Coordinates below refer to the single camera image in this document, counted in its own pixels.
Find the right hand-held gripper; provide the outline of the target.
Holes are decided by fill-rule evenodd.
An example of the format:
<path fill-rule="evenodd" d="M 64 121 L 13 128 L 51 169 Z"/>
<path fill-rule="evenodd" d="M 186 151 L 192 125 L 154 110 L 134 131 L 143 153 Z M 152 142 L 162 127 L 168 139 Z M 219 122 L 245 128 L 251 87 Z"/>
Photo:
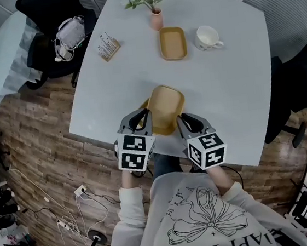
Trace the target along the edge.
<path fill-rule="evenodd" d="M 227 144 L 209 121 L 193 113 L 177 116 L 177 127 L 184 141 L 183 153 L 195 169 L 210 169 L 225 162 Z"/>

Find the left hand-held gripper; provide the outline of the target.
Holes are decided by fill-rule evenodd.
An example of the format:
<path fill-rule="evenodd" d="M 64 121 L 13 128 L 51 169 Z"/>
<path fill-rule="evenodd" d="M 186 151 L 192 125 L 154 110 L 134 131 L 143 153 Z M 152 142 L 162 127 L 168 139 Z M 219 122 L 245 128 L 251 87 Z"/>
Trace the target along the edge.
<path fill-rule="evenodd" d="M 142 129 L 138 128 L 143 119 Z M 155 148 L 152 133 L 152 113 L 149 109 L 138 109 L 125 116 L 117 132 L 115 152 L 118 169 L 129 172 L 145 172 Z"/>

